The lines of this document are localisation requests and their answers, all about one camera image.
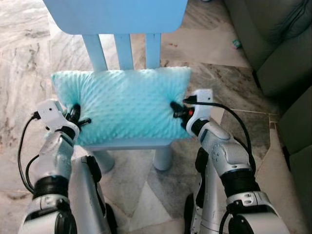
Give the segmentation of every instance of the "blue chair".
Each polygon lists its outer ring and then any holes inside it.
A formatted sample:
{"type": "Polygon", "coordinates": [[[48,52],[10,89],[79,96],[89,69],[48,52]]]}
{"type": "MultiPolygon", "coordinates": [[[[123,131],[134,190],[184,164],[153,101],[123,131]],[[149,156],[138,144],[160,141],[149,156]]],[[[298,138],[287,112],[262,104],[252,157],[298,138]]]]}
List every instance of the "blue chair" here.
{"type": "MultiPolygon", "coordinates": [[[[80,34],[94,71],[107,70],[99,34],[114,34],[119,66],[133,69],[130,34],[145,33],[146,68],[160,66],[161,33],[175,31],[182,23],[187,0],[43,0],[58,27],[68,34],[80,34]]],[[[106,150],[156,149],[154,166],[171,166],[171,140],[111,140],[85,147],[96,156],[106,172],[114,160],[106,150]]]]}

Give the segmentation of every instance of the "floor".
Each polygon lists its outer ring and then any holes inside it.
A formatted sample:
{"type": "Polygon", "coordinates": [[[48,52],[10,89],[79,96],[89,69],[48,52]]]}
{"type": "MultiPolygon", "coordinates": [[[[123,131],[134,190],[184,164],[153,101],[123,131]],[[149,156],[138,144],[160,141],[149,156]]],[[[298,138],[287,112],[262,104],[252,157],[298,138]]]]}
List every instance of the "floor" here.
{"type": "MultiPolygon", "coordinates": [[[[0,0],[0,234],[16,233],[31,195],[17,167],[22,128],[36,103],[56,95],[50,75],[60,70],[92,70],[81,36],[61,32],[41,0],[0,0]]],[[[132,35],[135,68],[144,68],[144,36],[132,35]]],[[[293,179],[287,169],[275,123],[274,100],[257,88],[243,50],[221,0],[189,0],[180,29],[162,36],[162,66],[190,66],[188,92],[213,88],[216,102],[235,110],[250,132],[257,181],[291,234],[306,234],[293,179]]],[[[109,69],[118,69],[112,35],[101,35],[109,69]]],[[[212,117],[243,138],[235,120],[214,108],[212,117]]],[[[44,126],[32,124],[25,137],[23,165],[44,142],[44,126]]],[[[196,140],[173,144],[171,169],[152,166],[153,150],[111,152],[113,170],[101,180],[106,202],[113,206],[120,234],[182,234],[185,198],[195,181],[196,140]]],[[[76,156],[83,152],[76,148],[76,156]]]]}

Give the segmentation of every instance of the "couch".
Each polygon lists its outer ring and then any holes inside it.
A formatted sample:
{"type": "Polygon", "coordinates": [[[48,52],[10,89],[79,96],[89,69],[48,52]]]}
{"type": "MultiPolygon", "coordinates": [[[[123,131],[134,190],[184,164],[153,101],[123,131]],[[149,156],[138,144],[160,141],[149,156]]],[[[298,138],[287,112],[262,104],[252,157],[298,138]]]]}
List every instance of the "couch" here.
{"type": "Polygon", "coordinates": [[[264,95],[279,100],[278,130],[312,233],[312,0],[225,0],[264,95]]]}

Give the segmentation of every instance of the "black wire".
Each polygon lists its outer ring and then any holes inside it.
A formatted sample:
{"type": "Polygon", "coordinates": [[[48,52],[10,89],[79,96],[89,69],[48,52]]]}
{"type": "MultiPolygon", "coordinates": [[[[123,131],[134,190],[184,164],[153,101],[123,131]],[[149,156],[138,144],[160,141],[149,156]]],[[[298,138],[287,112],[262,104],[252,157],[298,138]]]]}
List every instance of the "black wire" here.
{"type": "Polygon", "coordinates": [[[22,148],[22,145],[23,145],[23,141],[24,141],[24,136],[25,136],[25,132],[26,132],[26,129],[29,125],[29,123],[36,119],[36,116],[32,116],[26,123],[24,129],[23,129],[23,132],[21,134],[21,138],[20,138],[20,142],[19,142],[19,151],[18,151],[18,166],[19,166],[19,174],[20,174],[20,177],[21,177],[21,180],[25,186],[25,188],[31,192],[32,194],[34,193],[34,190],[28,185],[27,183],[27,180],[25,179],[25,176],[23,174],[23,170],[22,170],[22,167],[21,167],[21,162],[20,162],[20,153],[21,153],[21,148],[22,148]]]}
{"type": "Polygon", "coordinates": [[[33,185],[31,184],[30,179],[29,179],[29,168],[30,168],[30,165],[33,163],[33,161],[35,161],[38,157],[39,157],[39,155],[36,155],[36,156],[34,156],[34,157],[28,162],[28,164],[27,164],[27,166],[26,166],[26,171],[25,171],[27,184],[29,185],[29,187],[30,187],[32,190],[34,190],[34,187],[33,187],[33,185]]]}
{"type": "Polygon", "coordinates": [[[249,137],[249,133],[247,131],[247,128],[244,124],[244,122],[241,120],[241,118],[234,112],[232,111],[229,107],[219,104],[219,103],[213,103],[213,102],[194,102],[194,101],[188,101],[188,100],[184,100],[183,101],[186,104],[192,104],[192,105],[204,105],[204,106],[216,106],[216,107],[220,107],[223,108],[225,110],[227,110],[228,112],[230,112],[235,118],[236,120],[239,122],[240,126],[242,127],[245,137],[246,137],[246,142],[247,142],[247,152],[249,155],[249,163],[250,163],[250,167],[252,168],[253,171],[253,175],[256,172],[256,164],[255,164],[255,160],[252,154],[252,144],[250,142],[250,137],[249,137]]]}
{"type": "Polygon", "coordinates": [[[223,228],[226,221],[226,218],[229,216],[230,212],[226,211],[224,216],[222,217],[220,227],[219,227],[219,234],[223,234],[223,228]]]}

